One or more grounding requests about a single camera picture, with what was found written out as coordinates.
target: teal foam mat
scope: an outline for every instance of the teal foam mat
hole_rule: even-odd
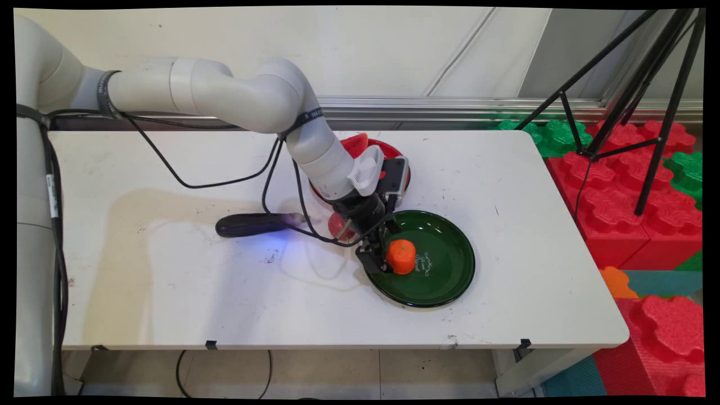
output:
[[[638,295],[688,296],[703,287],[702,272],[624,270]]]
[[[571,368],[557,373],[543,384],[545,396],[608,395],[593,356],[587,356]]]

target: white table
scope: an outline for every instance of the white table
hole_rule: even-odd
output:
[[[338,133],[346,138],[356,132]],[[531,138],[521,131],[384,131],[410,159],[398,210],[448,218],[470,240],[472,284],[442,308],[401,308],[371,287],[354,249],[292,231],[223,239],[215,222],[261,212],[265,175],[203,190],[178,184],[134,132],[51,133],[63,175],[70,312],[64,347],[108,349],[494,349],[513,395],[628,329]],[[272,135],[150,133],[190,184],[257,171]],[[310,216],[331,211],[303,179]],[[268,194],[299,212],[289,155]],[[531,340],[515,364],[509,349]]]

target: black tripod leg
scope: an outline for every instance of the black tripod leg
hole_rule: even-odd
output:
[[[650,166],[647,168],[645,182],[642,185],[640,198],[637,200],[635,215],[642,215],[645,210],[647,197],[650,194],[650,189],[652,188],[652,182],[655,179],[657,167],[660,165],[660,158],[662,158],[662,152],[665,150],[667,137],[670,135],[670,126],[672,125],[672,121],[675,119],[675,113],[678,111],[678,105],[680,104],[680,98],[683,95],[683,90],[685,90],[685,84],[688,83],[690,68],[693,67],[693,61],[695,60],[695,55],[700,47],[700,39],[703,36],[704,29],[705,9],[699,9],[698,19],[695,23],[695,27],[693,28],[693,34],[690,36],[690,43],[688,43],[688,49],[685,51],[683,64],[680,65],[678,79],[675,81],[675,87],[672,89],[672,95],[670,96],[670,103],[667,106],[667,111],[665,112],[665,118],[662,120],[662,127],[660,128],[660,142],[655,146]]]
[[[620,114],[626,109],[631,101],[631,98],[637,93],[638,89],[642,85],[643,80],[647,77],[650,68],[653,67],[655,62],[662,56],[662,52],[666,49],[668,44],[672,44],[680,34],[680,31],[685,26],[685,23],[692,14],[692,9],[679,9],[670,18],[670,21],[665,25],[660,35],[657,37],[655,42],[648,53],[643,58],[640,66],[635,70],[632,78],[630,79],[625,91],[618,98],[618,102],[615,104],[613,109],[605,119],[605,123],[598,131],[598,134],[593,139],[593,142],[588,146],[588,152],[598,153],[605,145],[608,135],[612,132],[615,124],[620,118]]]
[[[683,30],[683,33],[680,34],[680,36],[675,40],[675,42],[670,46],[660,57],[660,59],[655,63],[655,65],[650,69],[650,72],[647,75],[647,78],[642,84],[642,87],[640,87],[640,90],[638,91],[637,95],[635,96],[635,99],[630,104],[630,107],[625,111],[623,120],[620,122],[620,125],[627,125],[628,121],[630,121],[630,118],[633,115],[633,112],[635,112],[635,109],[637,108],[638,104],[640,104],[640,100],[645,95],[645,91],[647,91],[647,88],[650,87],[650,83],[655,78],[655,75],[657,72],[662,68],[662,65],[665,63],[667,58],[672,54],[672,52],[675,50],[675,47],[678,46],[678,43],[685,37],[685,34],[688,33],[690,28],[693,27],[695,22],[697,21],[697,17],[688,24],[688,26]]]
[[[550,97],[548,97],[547,100],[540,104],[540,107],[537,107],[535,111],[533,111],[525,120],[523,120],[522,123],[518,124],[515,129],[521,130],[525,128],[525,125],[528,125],[532,120],[535,119],[535,117],[540,115],[541,112],[543,112],[550,104],[552,104],[552,102],[557,100],[557,97],[560,97],[560,92],[567,91],[573,84],[575,84],[575,82],[580,80],[580,78],[583,77],[587,72],[589,72],[590,69],[594,68],[595,65],[598,64],[598,62],[603,60],[603,58],[605,58],[610,52],[612,52],[613,49],[620,45],[620,43],[622,43],[627,37],[629,37],[633,32],[635,32],[635,30],[637,30],[639,26],[646,22],[656,12],[657,10],[647,10],[640,17],[637,17],[637,19],[633,21],[632,24],[630,24],[623,32],[621,32],[620,35],[615,37],[614,40],[610,41],[607,46],[605,46],[597,55],[595,55],[594,58],[590,59],[590,61],[587,62],[582,68],[580,68],[577,73],[572,75],[570,79],[563,83],[563,85],[560,86],[558,90],[556,90]]]
[[[565,92],[560,92],[560,99],[562,100],[562,107],[565,109],[565,115],[567,116],[567,124],[570,125],[572,137],[575,139],[575,148],[577,148],[578,153],[582,153],[582,141],[580,140],[580,134],[577,133],[575,120],[572,119],[572,110],[570,109],[570,103],[567,102]]]

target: white wall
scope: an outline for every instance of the white wall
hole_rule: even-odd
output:
[[[318,95],[419,97],[489,7],[258,6],[14,9],[88,66],[157,55],[206,58],[248,77],[270,56],[295,62]],[[433,96],[515,97],[549,9],[498,8]]]

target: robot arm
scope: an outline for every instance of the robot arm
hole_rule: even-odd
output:
[[[84,66],[34,22],[14,16],[16,103],[41,112],[65,108],[98,110],[104,72]],[[303,112],[319,108],[305,75],[274,59],[249,80],[233,78],[218,62],[154,58],[107,82],[107,99],[123,112],[209,115],[260,133],[281,133]],[[50,393],[53,237],[45,165],[36,122],[17,118],[17,314],[15,396]],[[398,159],[379,181],[382,152],[377,146],[353,160],[317,117],[287,134],[292,158],[345,221],[363,234],[394,209],[404,191],[407,160]],[[378,192],[391,195],[385,199]],[[387,271],[379,230],[356,254],[368,271]]]
[[[275,58],[252,79],[234,78],[214,61],[152,58],[110,77],[108,95],[120,111],[173,112],[218,117],[260,133],[281,133],[298,115],[320,107],[305,75]],[[324,117],[293,130],[286,139],[292,158],[327,200],[354,190],[354,162]]]

